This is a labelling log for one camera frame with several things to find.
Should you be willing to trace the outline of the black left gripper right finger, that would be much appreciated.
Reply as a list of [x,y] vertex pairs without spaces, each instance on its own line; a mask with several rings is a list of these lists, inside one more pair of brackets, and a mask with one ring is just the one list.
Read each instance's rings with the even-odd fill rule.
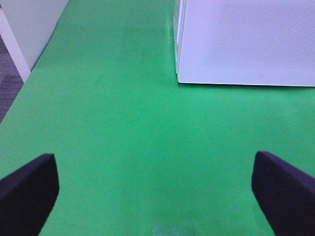
[[252,191],[277,236],[315,234],[315,179],[276,155],[258,151]]

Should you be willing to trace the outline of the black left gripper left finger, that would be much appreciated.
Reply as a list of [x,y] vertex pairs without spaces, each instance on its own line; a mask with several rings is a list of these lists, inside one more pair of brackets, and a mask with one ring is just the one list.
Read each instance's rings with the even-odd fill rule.
[[0,180],[0,234],[37,236],[59,195],[54,154],[42,154]]

